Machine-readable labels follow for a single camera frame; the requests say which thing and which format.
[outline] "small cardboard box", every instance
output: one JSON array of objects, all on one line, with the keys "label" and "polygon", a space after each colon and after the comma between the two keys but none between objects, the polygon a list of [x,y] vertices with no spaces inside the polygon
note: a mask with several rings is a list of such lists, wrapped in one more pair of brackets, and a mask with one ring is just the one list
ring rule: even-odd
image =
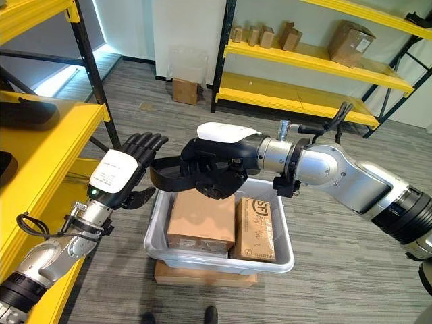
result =
[{"label": "small cardboard box", "polygon": [[258,275],[238,275],[237,273],[208,270],[170,268],[162,260],[157,260],[155,280],[158,284],[247,288],[258,282]]},{"label": "small cardboard box", "polygon": [[235,240],[234,196],[215,200],[191,189],[177,194],[167,230],[170,248],[226,254]]},{"label": "small cardboard box", "polygon": [[243,197],[236,207],[236,259],[274,261],[270,203]]},{"label": "small cardboard box", "polygon": [[243,29],[240,26],[234,28],[232,41],[235,43],[240,43],[242,41]]},{"label": "small cardboard box", "polygon": [[196,105],[198,100],[198,83],[174,78],[173,100],[179,103]]},{"label": "small cardboard box", "polygon": [[249,30],[248,44],[255,46],[258,43],[259,30],[256,26],[251,26]]},{"label": "small cardboard box", "polygon": [[284,51],[295,51],[303,33],[294,28],[293,22],[287,22],[279,39],[281,49]]},{"label": "small cardboard box", "polygon": [[330,60],[353,68],[374,39],[366,27],[342,20],[328,47]]},{"label": "small cardboard box", "polygon": [[261,28],[261,34],[259,35],[259,46],[269,49],[274,37],[275,33],[272,27],[263,26]]}]

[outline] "shelf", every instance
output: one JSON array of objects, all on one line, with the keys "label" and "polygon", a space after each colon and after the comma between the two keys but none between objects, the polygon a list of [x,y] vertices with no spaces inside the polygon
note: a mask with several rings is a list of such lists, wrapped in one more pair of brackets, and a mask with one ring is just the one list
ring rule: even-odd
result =
[{"label": "shelf", "polygon": [[66,11],[69,22],[79,22],[74,0],[7,0],[0,9],[0,45],[41,22]]},{"label": "shelf", "polygon": [[[55,192],[52,201],[40,216],[51,230],[58,230],[63,225],[63,216],[70,212],[71,202],[75,200],[86,201],[87,178],[91,176],[98,164],[99,161],[96,160],[77,159],[72,165],[70,171],[73,174],[70,173],[69,176],[66,176]],[[17,264],[28,250],[42,241],[42,238],[26,235],[23,246],[17,253],[20,255],[20,258],[17,258]],[[45,293],[32,309],[26,324],[58,323],[83,262],[84,258],[79,260],[64,277]]]},{"label": "shelf", "polygon": [[17,238],[24,237],[16,225],[16,216],[24,211],[36,218],[42,215],[98,124],[109,120],[105,105],[0,91],[1,101],[17,102],[18,97],[55,104],[60,120],[45,131],[0,128],[0,149],[18,160],[15,178],[1,188],[0,281],[5,279],[7,267],[20,249]]},{"label": "shelf", "polygon": [[343,101],[354,105],[345,120],[374,127],[379,122],[357,98],[224,72],[216,100],[225,99],[261,107],[333,118]]},{"label": "shelf", "polygon": [[225,57],[227,53],[235,53],[255,57],[257,59],[295,65],[301,68],[378,84],[380,86],[404,91],[405,96],[409,95],[414,90],[409,83],[399,77],[395,71],[384,63],[371,61],[370,59],[361,59],[358,67],[348,67],[330,61],[327,49],[308,44],[300,43],[296,51],[291,52],[280,49],[277,40],[273,42],[273,47],[270,49],[264,49],[259,45],[249,46],[247,42],[235,43],[229,40],[228,44],[225,46]]},{"label": "shelf", "polygon": [[332,10],[344,12],[352,16],[360,17],[377,24],[388,26],[402,32],[407,32],[412,35],[419,36],[424,39],[432,39],[432,29],[426,29],[404,18],[392,16],[389,13],[379,11],[365,5],[359,5],[357,3],[345,1],[345,0],[302,0],[307,3],[314,5],[320,5]]}]

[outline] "person's foot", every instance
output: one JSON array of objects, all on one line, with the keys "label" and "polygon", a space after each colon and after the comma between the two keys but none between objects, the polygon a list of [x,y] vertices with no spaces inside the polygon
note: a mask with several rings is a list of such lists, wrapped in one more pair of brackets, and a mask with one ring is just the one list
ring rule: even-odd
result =
[{"label": "person's foot", "polygon": [[141,324],[156,324],[155,317],[152,313],[145,313],[141,318]]},{"label": "person's foot", "polygon": [[217,324],[217,309],[214,306],[209,306],[205,310],[204,324]]}]

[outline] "floor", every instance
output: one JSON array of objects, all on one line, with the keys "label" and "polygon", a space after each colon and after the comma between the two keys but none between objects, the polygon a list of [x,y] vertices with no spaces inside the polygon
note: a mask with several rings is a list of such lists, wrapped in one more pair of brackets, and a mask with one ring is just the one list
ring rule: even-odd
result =
[{"label": "floor", "polygon": [[[169,136],[159,157],[178,155],[203,122],[232,122],[272,135],[281,118],[314,123],[271,109],[219,108],[211,114],[209,90],[196,106],[174,103],[171,84],[155,80],[153,66],[130,61],[113,70],[105,91],[122,141],[143,131]],[[348,125],[342,136],[347,153],[432,193],[432,135],[392,121],[368,140],[360,130],[365,131]],[[109,144],[103,126],[95,136]],[[82,155],[103,154],[90,143]],[[142,187],[149,184],[144,177]],[[289,273],[260,274],[252,288],[157,285],[155,261],[142,246],[152,202],[134,211],[118,210],[114,232],[85,262],[60,323],[139,323],[146,311],[158,323],[202,323],[210,304],[219,309],[220,323],[414,323],[430,305],[418,263],[406,259],[398,243],[372,223],[304,186],[299,197],[283,198],[283,203],[296,264]]]}]

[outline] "shelf board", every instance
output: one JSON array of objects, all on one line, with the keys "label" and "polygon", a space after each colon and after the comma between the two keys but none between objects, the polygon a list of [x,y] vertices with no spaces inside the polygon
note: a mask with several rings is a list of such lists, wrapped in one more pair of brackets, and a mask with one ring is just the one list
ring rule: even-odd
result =
[{"label": "shelf board", "polygon": [[235,43],[229,40],[225,46],[224,56],[227,53],[290,64],[301,68],[335,74],[336,76],[378,84],[404,91],[406,96],[414,90],[409,83],[399,77],[395,71],[384,63],[363,58],[360,60],[358,67],[348,67],[330,61],[327,49],[303,43],[297,46],[295,52],[291,52],[282,50],[277,40],[273,42],[270,49],[264,49],[259,45],[249,46],[247,42],[243,41]]},{"label": "shelf board", "polygon": [[432,40],[432,29],[423,28],[405,20],[404,18],[393,16],[384,11],[376,10],[365,5],[359,5],[345,0],[302,0],[314,5],[320,5],[332,10],[344,12],[352,16],[360,17],[377,24],[388,26],[402,32],[419,36],[424,39]]},{"label": "shelf board", "polygon": [[91,134],[104,118],[107,120],[104,105],[0,91],[0,101],[18,102],[18,97],[55,104],[60,120],[45,131],[0,128],[0,149],[18,161],[15,177],[1,188],[0,281],[19,249],[16,237],[24,235],[16,225],[17,215],[24,211],[35,218],[42,215]]},{"label": "shelf board", "polygon": [[[72,165],[64,181],[60,184],[53,199],[40,216],[51,230],[58,230],[64,222],[63,216],[70,213],[71,202],[86,201],[88,177],[99,164],[99,161],[90,159],[77,159]],[[26,254],[35,244],[41,243],[42,238],[26,235],[23,246],[18,254]],[[68,300],[75,280],[80,272],[84,258],[81,258],[70,271],[50,288],[32,309],[26,324],[57,324]]]},{"label": "shelf board", "polygon": [[74,0],[7,0],[0,9],[0,45],[65,10],[68,21],[80,21]]},{"label": "shelf board", "polygon": [[222,75],[218,99],[326,118],[333,118],[342,102],[347,101],[354,105],[345,118],[347,122],[373,128],[379,125],[360,99],[229,72]]}]

